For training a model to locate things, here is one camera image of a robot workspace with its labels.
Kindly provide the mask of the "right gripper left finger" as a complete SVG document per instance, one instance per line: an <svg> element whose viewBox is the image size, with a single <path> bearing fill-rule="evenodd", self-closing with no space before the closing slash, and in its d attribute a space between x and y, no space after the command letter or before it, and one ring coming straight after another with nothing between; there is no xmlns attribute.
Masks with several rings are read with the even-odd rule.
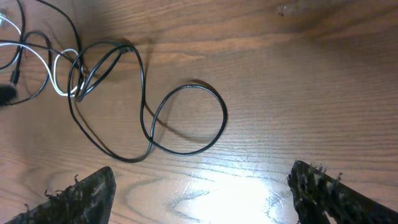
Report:
<svg viewBox="0 0 398 224"><path fill-rule="evenodd" d="M16 215L9 223L108 223L116 193L116 181L109 166L82 180L75 180L55 195L45 193L47 201Z"/></svg>

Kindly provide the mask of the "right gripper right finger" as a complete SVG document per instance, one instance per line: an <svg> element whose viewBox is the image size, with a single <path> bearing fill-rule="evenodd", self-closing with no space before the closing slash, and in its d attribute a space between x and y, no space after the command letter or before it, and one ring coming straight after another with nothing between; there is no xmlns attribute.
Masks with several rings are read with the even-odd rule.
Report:
<svg viewBox="0 0 398 224"><path fill-rule="evenodd" d="M397 212L332 178L323 167L295 161L287 178L299 223L397 223Z"/></svg>

